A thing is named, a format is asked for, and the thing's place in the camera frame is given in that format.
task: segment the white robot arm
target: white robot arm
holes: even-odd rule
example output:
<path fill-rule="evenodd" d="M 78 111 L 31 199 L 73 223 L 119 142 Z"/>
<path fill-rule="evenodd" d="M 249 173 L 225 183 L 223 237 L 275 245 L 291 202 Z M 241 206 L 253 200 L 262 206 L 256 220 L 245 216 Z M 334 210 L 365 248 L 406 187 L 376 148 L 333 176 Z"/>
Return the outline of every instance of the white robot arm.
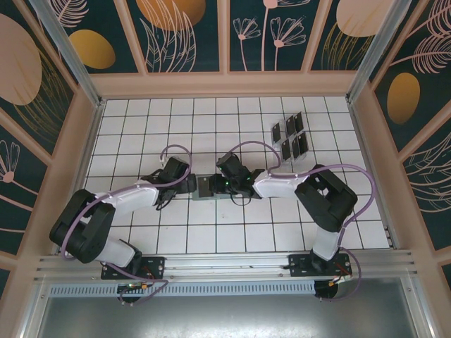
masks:
<path fill-rule="evenodd" d="M 228 153 L 216 164 L 221 174 L 209 178 L 209 190 L 215 194 L 241 194 L 250 199 L 278 197 L 300 201 L 318 225 L 312 250 L 312 265 L 320 272 L 338 251 L 342 224 L 357 202 L 356 194 L 331 171 L 325 170 L 302 178 L 274 178 L 266 170 L 248 171 L 234 153 Z M 50 239 L 62 245 L 70 225 L 90 202 L 109 195 L 89 211 L 85 222 L 79 222 L 68 240 L 66 250 L 82 263 L 101 261 L 112 263 L 135 273 L 140 268 L 141 252 L 121 240 L 108 237 L 113 218 L 119 218 L 140 208 L 160 206 L 175 194 L 197 189 L 194 174 L 177 186 L 158 189 L 152 184 L 173 182 L 188 169 L 186 163 L 170 158 L 163 170 L 142 177 L 134 187 L 119 193 L 92 194 L 76 192 L 54 225 Z"/>

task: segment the metal bracket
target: metal bracket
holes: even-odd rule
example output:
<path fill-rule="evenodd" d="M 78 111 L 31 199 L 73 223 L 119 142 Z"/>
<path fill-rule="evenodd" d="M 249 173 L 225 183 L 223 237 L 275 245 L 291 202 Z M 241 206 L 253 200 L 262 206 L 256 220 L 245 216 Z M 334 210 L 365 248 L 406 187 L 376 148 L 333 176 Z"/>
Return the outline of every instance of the metal bracket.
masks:
<path fill-rule="evenodd" d="M 143 257 L 141 261 L 142 267 L 138 270 L 136 276 L 148 279 L 151 279 L 153 276 L 154 279 L 160 280 L 163 278 L 165 260 L 166 259 L 164 257 Z M 100 278 L 102 280 L 130 279 L 107 265 L 102 268 Z"/>
<path fill-rule="evenodd" d="M 288 266 L 284 269 L 290 270 L 291 277 L 330 276 L 333 278 L 343 273 L 352 275 L 350 257 L 346 253 L 339 253 L 333 260 L 327 262 L 323 272 L 313 267 L 310 253 L 289 255 Z"/>

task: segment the metal frame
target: metal frame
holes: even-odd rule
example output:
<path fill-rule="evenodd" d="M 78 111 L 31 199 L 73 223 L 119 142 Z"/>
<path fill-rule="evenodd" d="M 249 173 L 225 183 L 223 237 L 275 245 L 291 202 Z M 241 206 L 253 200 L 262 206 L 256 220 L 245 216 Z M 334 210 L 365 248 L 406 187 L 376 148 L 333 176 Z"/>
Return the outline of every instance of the metal frame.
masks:
<path fill-rule="evenodd" d="M 351 120 L 354 123 L 354 125 L 357 126 L 357 128 L 355 128 L 355 132 L 356 132 L 357 139 L 359 140 L 359 143 L 362 146 L 361 147 L 362 156 L 364 157 L 364 162 L 365 162 L 366 166 L 368 167 L 366 169 L 373 175 L 374 180 L 376 181 L 376 186 L 379 187 L 381 184 L 380 184 L 377 172 L 374 169 L 375 165 L 373 163 L 373 160 L 371 159 L 371 157 L 369 155 L 368 142 L 366 140 L 366 137 L 360 132 L 361 123 L 360 123 L 359 116 L 356 114 L 354 107 L 349 102 L 348 102 L 348 108 L 350 110 Z M 396 231 L 392 226 L 393 222 L 391 220 L 390 213 L 388 212 L 387 203 L 385 202 L 385 198 L 383 198 L 383 196 L 381 196 L 381 194 L 382 194 L 382 190 L 377 189 L 376 201 L 377 201 L 378 206 L 382 206 L 382 210 L 379 210 L 381 217 L 382 217 L 382 221 L 383 221 L 384 225 L 387 225 L 388 232 L 390 233 L 390 239 L 392 241 L 392 246 L 395 248 L 399 248 L 400 242 L 397 238 Z"/>
<path fill-rule="evenodd" d="M 94 149 L 97 137 L 97 131 L 100 128 L 101 118 L 104 114 L 106 101 L 101 100 L 96 107 L 94 115 L 92 116 L 91 123 L 89 125 L 89 133 L 83 146 L 83 154 L 80 160 L 80 165 L 77 171 L 77 177 L 75 178 L 72 186 L 72 192 L 81 189 L 85 186 L 85 178 L 87 170 L 89 169 L 89 161 L 91 159 L 92 150 Z"/>
<path fill-rule="evenodd" d="M 418 277 L 403 277 L 401 284 L 418 337 L 436 338 L 437 328 Z"/>
<path fill-rule="evenodd" d="M 406 277 L 416 274 L 408 250 L 374 249 L 354 251 L 362 266 L 363 278 Z M 180 254 L 166 257 L 164 277 L 171 282 L 227 282 L 264 280 L 320 280 L 320 277 L 291 277 L 288 255 L 293 253 Z M 100 279 L 99 262 L 82 264 L 64 261 L 60 256 L 43 256 L 35 281 L 52 283 L 86 283 Z"/>
<path fill-rule="evenodd" d="M 362 63 L 360 63 L 354 81 L 347 91 L 348 100 L 351 104 L 359 97 L 360 92 L 365 87 L 371 73 L 380 61 L 385 49 L 395 35 L 399 24 L 409 10 L 411 2 L 412 0 L 396 0 L 390 7 L 385 20 L 381 25 L 381 29 L 374 37 Z"/>
<path fill-rule="evenodd" d="M 94 86 L 94 83 L 92 83 L 86 67 L 78 58 L 77 52 L 74 50 L 73 45 L 70 43 L 66 31 L 60 25 L 57 17 L 55 16 L 55 13 L 51 8 L 50 1 L 29 1 L 31 6 L 34 8 L 37 17 L 41 20 L 51 39 L 58 47 L 58 50 L 66 60 L 69 68 L 72 70 L 72 73 L 80 83 L 80 86 L 85 91 L 87 97 L 95 106 L 98 106 L 100 102 L 100 94 Z"/>

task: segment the orange circle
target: orange circle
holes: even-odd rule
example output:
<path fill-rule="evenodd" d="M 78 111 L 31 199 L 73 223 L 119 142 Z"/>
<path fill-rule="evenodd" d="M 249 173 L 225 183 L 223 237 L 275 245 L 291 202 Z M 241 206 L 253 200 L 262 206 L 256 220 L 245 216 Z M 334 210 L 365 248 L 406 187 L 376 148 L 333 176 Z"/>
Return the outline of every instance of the orange circle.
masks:
<path fill-rule="evenodd" d="M 142 15 L 152 25 L 162 30 L 184 30 L 187 24 L 183 20 L 183 13 L 187 15 L 193 26 L 205 14 L 205 0 L 136 0 L 136 4 Z"/>
<path fill-rule="evenodd" d="M 410 73 L 400 73 L 392 81 L 387 96 L 387 110 L 390 119 L 402 125 L 415 113 L 420 99 L 420 84 Z"/>

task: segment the enclosure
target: enclosure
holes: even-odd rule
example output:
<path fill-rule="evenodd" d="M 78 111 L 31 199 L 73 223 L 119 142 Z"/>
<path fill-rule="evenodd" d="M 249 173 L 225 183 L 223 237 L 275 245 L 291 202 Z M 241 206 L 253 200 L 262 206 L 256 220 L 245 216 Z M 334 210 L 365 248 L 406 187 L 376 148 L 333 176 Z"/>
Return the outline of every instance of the enclosure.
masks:
<path fill-rule="evenodd" d="M 449 0 L 3 1 L 0 336 L 448 337 L 450 22 Z M 315 276 L 284 269 L 317 233 L 295 199 L 178 194 L 114 218 L 112 239 L 164 261 L 168 286 L 138 308 L 50 241 L 75 191 L 130 186 L 171 144 L 220 173 L 298 113 L 308 151 L 278 173 L 349 164 L 376 183 L 356 215 L 370 183 L 333 170 L 358 197 L 352 297 L 320 302 Z M 277 165 L 261 144 L 234 153 Z"/>

